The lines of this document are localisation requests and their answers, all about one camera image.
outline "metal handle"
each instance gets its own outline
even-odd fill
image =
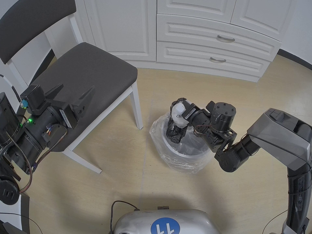
[[[226,62],[226,61],[227,61],[226,59],[224,59],[224,60],[217,60],[217,59],[214,59],[214,58],[212,58],[212,57],[210,57],[210,60],[218,61],[218,62]]]
[[[218,35],[217,38],[225,40],[225,41],[235,41],[235,38],[230,39],[230,38],[221,37],[220,35]]]

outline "blue circular logo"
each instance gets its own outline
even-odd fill
[[[162,217],[152,224],[151,234],[179,234],[180,225],[177,221],[169,217]]]

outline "label sticker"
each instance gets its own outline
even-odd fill
[[[69,120],[67,119],[67,116],[64,112],[64,110],[60,109],[60,114],[63,116],[63,119],[65,120],[65,123],[68,127],[72,128],[71,124],[69,123]]]
[[[162,217],[154,221],[151,234],[179,234],[180,225],[173,218]]]
[[[193,108],[186,116],[185,116],[185,119],[188,119],[192,113],[194,113],[196,110],[196,108]]]

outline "wooden floor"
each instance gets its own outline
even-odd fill
[[[276,56],[258,83],[188,72],[139,69],[138,90],[144,128],[136,128],[130,99],[125,99],[75,152],[103,172],[96,174],[61,153],[40,164],[27,191],[30,217],[44,234],[108,233],[110,207],[125,200],[140,209],[200,209],[222,234],[261,234],[274,216],[287,209],[286,167],[264,150],[234,173],[213,159],[198,174],[170,169],[149,135],[151,124],[170,104],[185,97],[200,107],[213,100],[236,107],[232,129],[238,140],[268,108],[284,110],[312,124],[312,71]],[[27,182],[23,177],[22,184]],[[130,206],[116,204],[114,223]],[[312,218],[312,207],[308,217]],[[286,213],[265,233],[281,232]],[[39,233],[34,224],[31,233]]]

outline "cabinet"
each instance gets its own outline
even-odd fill
[[[231,24],[282,40],[296,0],[236,0]]]
[[[236,0],[158,0],[160,14],[184,15],[230,22]]]
[[[76,3],[94,44],[136,67],[257,81],[281,46],[296,0]]]
[[[84,0],[95,45],[124,60],[156,60],[156,0]]]

